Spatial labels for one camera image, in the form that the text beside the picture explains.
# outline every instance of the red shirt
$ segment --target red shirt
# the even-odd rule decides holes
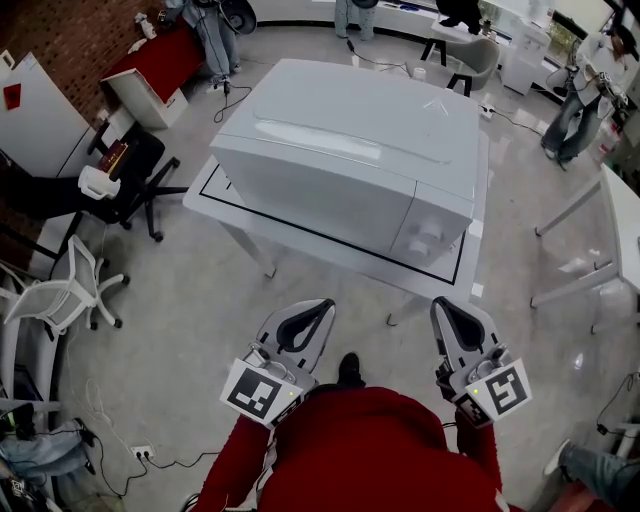
[[[278,458],[260,512],[499,511],[502,489],[492,427],[456,414],[458,449],[440,420],[383,388],[329,391],[276,429]],[[204,483],[194,512],[237,507],[263,469],[269,431],[240,417]]]

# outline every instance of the person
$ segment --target person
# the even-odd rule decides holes
[[[640,459],[594,452],[566,439],[544,468],[544,475],[550,476],[558,468],[571,480],[582,482],[606,505],[620,512],[638,510]]]
[[[592,34],[583,41],[576,54],[579,70],[560,112],[542,137],[541,144],[547,157],[557,159],[561,164],[567,163],[591,143],[611,108],[598,74],[607,73],[614,86],[626,90],[636,70],[630,66],[627,55],[638,60],[636,41],[624,26],[613,29],[611,35]],[[580,111],[582,119],[578,131],[565,140],[571,118]]]
[[[376,23],[376,2],[363,1],[362,5],[354,4],[353,0],[336,0],[334,11],[334,25],[336,35],[340,39],[347,38],[347,25],[349,25],[349,17],[357,6],[359,10],[358,24],[360,25],[360,39],[369,41],[373,39],[373,27]],[[372,7],[365,8],[364,5],[373,4]]]
[[[0,441],[0,459],[11,470],[11,478],[42,485],[47,477],[60,476],[85,467],[95,475],[82,443],[93,447],[95,434],[79,418],[69,420],[32,439],[7,436]]]
[[[482,14],[478,7],[478,0],[436,0],[436,6],[440,13],[449,16],[440,22],[443,27],[455,27],[463,22],[470,33],[475,35],[480,33]]]
[[[228,82],[231,74],[242,71],[236,34],[225,22],[216,3],[202,8],[193,0],[165,0],[165,5],[169,9],[168,19],[175,19],[181,14],[202,41],[207,66],[213,72],[207,93]]]
[[[365,388],[355,353],[338,375],[311,391],[269,446],[270,431],[241,416],[193,512],[238,507],[256,481],[260,512],[509,510],[493,427],[476,430],[456,413],[460,454],[452,453],[434,413]]]

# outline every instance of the power strip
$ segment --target power strip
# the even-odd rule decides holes
[[[484,117],[487,121],[491,121],[491,118],[493,117],[493,113],[495,112],[493,105],[491,105],[490,103],[484,102],[482,105],[480,105],[480,108],[482,108],[482,112],[480,112],[482,117]]]

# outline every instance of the red brick wall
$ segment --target red brick wall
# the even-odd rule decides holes
[[[0,51],[16,62],[32,52],[71,104],[91,124],[113,96],[98,80],[143,37],[138,12],[161,0],[0,0]]]

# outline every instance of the table leg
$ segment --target table leg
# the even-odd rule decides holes
[[[613,320],[611,322],[602,322],[592,325],[591,334],[598,334],[599,332],[607,331],[609,329],[613,329],[614,327],[620,327],[629,324],[640,324],[640,313],[626,316],[624,318],[619,318],[618,320]]]
[[[0,410],[2,411],[11,411],[26,404],[32,404],[33,410],[36,412],[53,412],[62,409],[60,402],[41,402],[39,400],[12,400],[8,398],[0,398]]]
[[[225,224],[224,222],[220,224],[222,224],[222,227],[226,229],[227,233],[231,235],[238,245],[251,256],[251,259],[262,267],[265,276],[271,278],[275,275],[276,268],[273,266],[271,259],[249,238],[249,235],[241,229]]]
[[[600,190],[600,180],[601,173],[598,173],[593,178],[591,178],[580,190],[578,190],[572,197],[567,201],[562,210],[557,213],[555,216],[551,218],[546,224],[541,224],[540,226],[536,226],[534,228],[536,235],[542,236],[550,229],[556,227],[560,224],[564,219],[566,219],[569,215],[571,215],[574,211],[580,208],[584,203],[586,203],[593,195]]]
[[[418,313],[428,312],[431,301],[426,297],[416,296],[402,306],[395,313],[391,313],[387,317],[387,325],[395,327],[403,320],[410,318]]]
[[[595,288],[596,286],[599,286],[601,284],[608,283],[617,275],[617,265],[607,265],[600,270],[591,272],[590,274],[587,274],[586,276],[581,277],[580,279],[577,279],[572,283],[561,286],[560,288],[556,288],[555,290],[551,290],[550,292],[534,295],[533,297],[531,297],[531,307],[536,308],[539,305],[544,304],[545,302]]]
[[[593,270],[600,270],[607,265],[611,265],[611,263],[613,263],[613,260],[610,256],[603,256],[599,260],[593,262]]]

